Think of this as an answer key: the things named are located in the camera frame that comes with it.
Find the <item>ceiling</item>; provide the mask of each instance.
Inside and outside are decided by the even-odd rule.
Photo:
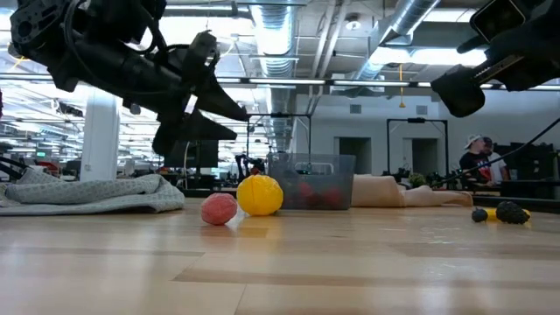
[[[308,78],[312,74],[312,65],[319,43],[323,16],[329,1],[307,0],[306,6],[301,6],[297,12],[297,48],[293,55],[296,60],[295,75],[298,78]],[[207,1],[169,1],[170,4],[203,4]],[[341,28],[339,39],[334,46],[333,56],[326,68],[325,76],[333,74],[350,74],[369,58],[369,35],[374,22],[389,16],[393,12],[396,1],[386,0],[354,0],[348,8],[348,13],[359,13],[360,28],[348,30]],[[426,18],[418,28],[418,37],[412,46],[405,47],[409,52],[425,49],[456,45],[443,40],[445,34],[431,36],[431,32],[444,29],[446,26],[456,27],[461,32],[469,34],[468,19],[480,6],[481,1],[473,0],[443,0],[438,7]],[[7,53],[10,42],[10,22],[8,9],[0,10],[0,73],[12,74],[47,74],[46,68],[29,60],[20,61]],[[257,50],[255,29],[250,20],[242,18],[216,17],[165,17],[160,29],[167,44],[189,43],[197,32],[206,29],[220,41],[222,57],[217,66],[217,76],[231,77],[259,77],[261,76],[261,57]],[[442,45],[431,44],[430,40],[441,39]],[[150,43],[147,35],[142,45]],[[449,66],[418,64],[412,59],[399,67],[385,66],[381,75],[386,80],[429,81],[437,78]],[[86,104],[91,87],[80,85],[73,93],[58,90],[49,82],[30,82],[24,80],[0,80],[3,92],[3,118],[0,121],[0,141],[9,143],[15,148],[45,147],[52,152],[58,152],[60,160],[78,158],[81,153],[83,138],[83,118],[62,115],[57,112],[59,105],[76,108],[85,115]],[[259,88],[226,88],[226,92],[250,113],[268,113],[267,89]],[[120,156],[125,158],[141,158],[156,160],[151,152],[151,139],[158,123],[156,115],[143,109],[140,115],[132,115],[125,108],[121,111],[122,125],[120,128]],[[217,115],[207,114],[208,117],[238,133],[235,142],[220,143],[220,157],[232,160],[235,154],[246,150],[247,128],[243,123],[231,121]],[[258,120],[252,118],[255,131],[249,135],[250,152],[252,155],[263,157],[276,149],[275,135],[270,129],[269,118]]]

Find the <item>white pillar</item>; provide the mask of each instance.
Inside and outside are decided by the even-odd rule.
[[[119,124],[116,97],[91,87],[87,98],[80,181],[116,179]]]

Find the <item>wooden table surface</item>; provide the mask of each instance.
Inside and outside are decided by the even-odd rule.
[[[0,218],[0,314],[560,314],[560,217],[457,207]]]

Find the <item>person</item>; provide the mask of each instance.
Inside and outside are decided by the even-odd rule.
[[[500,154],[494,152],[494,143],[492,139],[487,136],[484,137],[484,153],[488,155],[488,160],[490,161],[501,158]],[[509,180],[509,171],[504,160],[491,164],[490,173],[492,175],[492,181],[496,185],[499,185],[504,180]]]
[[[459,165],[465,173],[463,184],[469,188],[474,186],[494,186],[489,166],[483,166],[476,171],[467,172],[467,170],[473,167],[488,162],[488,155],[485,154],[484,149],[484,138],[481,135],[470,135],[466,139],[465,150],[468,150],[468,152],[459,160]]]

